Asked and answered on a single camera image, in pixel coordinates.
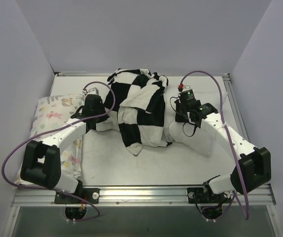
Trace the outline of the white pillow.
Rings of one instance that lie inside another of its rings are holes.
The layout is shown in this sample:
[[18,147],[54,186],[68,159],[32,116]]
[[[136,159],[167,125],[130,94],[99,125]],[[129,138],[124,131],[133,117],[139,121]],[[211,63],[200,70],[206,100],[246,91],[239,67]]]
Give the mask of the white pillow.
[[[202,104],[210,103],[217,110],[220,109],[220,104],[224,104],[227,99],[228,93],[222,92],[220,95],[218,91],[194,91],[195,98],[200,100]],[[195,152],[209,157],[212,153],[214,139],[207,132],[202,129],[196,129],[193,136],[194,126],[183,123],[175,122],[175,105],[172,97],[177,96],[177,91],[172,89],[165,93],[164,99],[166,103],[165,122],[164,122],[164,135],[168,142],[178,142],[187,145]]]

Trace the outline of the black white checkered pillowcase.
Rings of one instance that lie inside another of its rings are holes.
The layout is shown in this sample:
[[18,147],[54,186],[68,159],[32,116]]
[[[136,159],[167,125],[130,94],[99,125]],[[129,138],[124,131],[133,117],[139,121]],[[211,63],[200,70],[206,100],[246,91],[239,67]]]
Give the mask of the black white checkered pillowcase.
[[104,100],[108,118],[97,123],[96,131],[116,130],[131,154],[144,146],[167,147],[172,142],[164,128],[164,93],[169,80],[148,69],[118,69],[107,78],[111,91]]

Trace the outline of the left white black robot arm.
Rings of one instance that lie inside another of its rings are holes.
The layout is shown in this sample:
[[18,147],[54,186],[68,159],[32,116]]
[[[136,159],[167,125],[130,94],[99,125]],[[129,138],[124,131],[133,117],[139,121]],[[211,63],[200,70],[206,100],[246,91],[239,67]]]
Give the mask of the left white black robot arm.
[[82,183],[61,170],[61,154],[74,140],[88,133],[101,120],[107,119],[102,98],[88,94],[68,120],[66,128],[59,129],[40,141],[27,143],[20,178],[34,185],[66,192],[72,203],[83,199]]

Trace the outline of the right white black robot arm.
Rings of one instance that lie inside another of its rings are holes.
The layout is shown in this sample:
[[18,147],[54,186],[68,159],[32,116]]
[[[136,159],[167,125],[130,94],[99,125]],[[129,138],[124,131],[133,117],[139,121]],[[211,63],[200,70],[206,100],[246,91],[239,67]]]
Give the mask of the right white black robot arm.
[[230,174],[207,181],[202,190],[206,201],[213,202],[224,192],[236,191],[245,195],[271,180],[271,154],[268,149],[256,147],[229,126],[222,109],[216,109],[210,103],[202,104],[195,98],[192,89],[178,94],[176,109],[190,124],[211,135],[235,164]]

